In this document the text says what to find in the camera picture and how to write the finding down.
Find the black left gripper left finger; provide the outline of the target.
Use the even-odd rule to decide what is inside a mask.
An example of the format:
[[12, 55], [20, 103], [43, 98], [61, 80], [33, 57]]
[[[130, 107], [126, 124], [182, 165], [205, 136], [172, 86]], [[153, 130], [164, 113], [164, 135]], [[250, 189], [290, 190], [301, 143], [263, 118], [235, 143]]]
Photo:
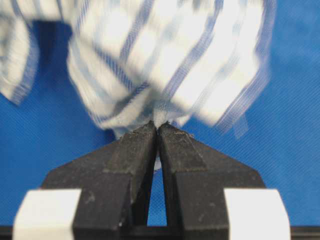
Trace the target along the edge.
[[118, 240], [146, 223], [157, 153], [153, 122], [48, 172], [17, 211], [15, 240]]

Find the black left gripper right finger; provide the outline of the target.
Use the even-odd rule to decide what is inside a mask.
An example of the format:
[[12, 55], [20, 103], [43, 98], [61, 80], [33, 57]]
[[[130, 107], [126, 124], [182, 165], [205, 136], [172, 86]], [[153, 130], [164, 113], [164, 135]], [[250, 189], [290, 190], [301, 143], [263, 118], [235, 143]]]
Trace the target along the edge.
[[165, 123], [159, 130], [167, 224], [185, 240], [289, 240], [280, 193], [253, 168]]

